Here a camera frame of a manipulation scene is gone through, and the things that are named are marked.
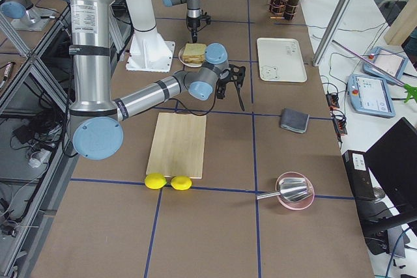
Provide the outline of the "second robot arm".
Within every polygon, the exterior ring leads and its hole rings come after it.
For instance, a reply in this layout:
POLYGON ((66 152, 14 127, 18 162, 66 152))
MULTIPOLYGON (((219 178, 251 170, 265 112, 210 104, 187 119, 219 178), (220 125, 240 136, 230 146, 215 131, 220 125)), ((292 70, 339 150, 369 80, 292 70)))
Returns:
POLYGON ((40 11, 32 0, 1 0, 1 13, 12 19, 16 30, 41 31, 44 28, 40 11))

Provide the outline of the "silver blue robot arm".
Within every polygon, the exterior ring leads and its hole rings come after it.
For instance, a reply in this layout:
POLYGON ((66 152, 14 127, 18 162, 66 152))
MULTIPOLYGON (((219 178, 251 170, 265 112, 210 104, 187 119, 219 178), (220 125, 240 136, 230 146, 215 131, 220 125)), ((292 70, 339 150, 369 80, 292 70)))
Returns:
MULTIPOLYGON (((90 160, 112 156, 121 147, 121 121, 187 91, 206 100, 231 68, 226 49, 210 44, 196 72, 179 71, 128 96, 111 97, 110 17, 115 0, 66 0, 70 5, 75 100, 70 106, 70 138, 90 160)), ((158 33, 151 0, 126 0, 134 37, 129 61, 138 70, 167 72, 173 42, 158 33)))

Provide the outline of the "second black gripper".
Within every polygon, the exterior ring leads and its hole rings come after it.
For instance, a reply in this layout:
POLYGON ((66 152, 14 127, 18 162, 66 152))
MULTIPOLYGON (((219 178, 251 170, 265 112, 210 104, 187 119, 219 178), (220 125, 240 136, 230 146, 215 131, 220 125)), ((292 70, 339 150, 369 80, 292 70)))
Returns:
POLYGON ((199 17, 186 17, 187 28, 191 30, 192 42, 197 42, 197 30, 199 28, 199 17))

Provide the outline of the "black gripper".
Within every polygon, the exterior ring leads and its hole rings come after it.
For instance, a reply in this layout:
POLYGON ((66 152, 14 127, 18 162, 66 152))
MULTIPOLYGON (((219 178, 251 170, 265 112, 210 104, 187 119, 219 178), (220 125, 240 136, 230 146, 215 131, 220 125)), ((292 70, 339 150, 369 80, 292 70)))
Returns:
POLYGON ((224 99, 225 98, 225 91, 226 91, 226 85, 231 80, 231 72, 230 71, 223 71, 220 74, 219 80, 218 80, 218 86, 216 89, 216 98, 217 99, 224 99))

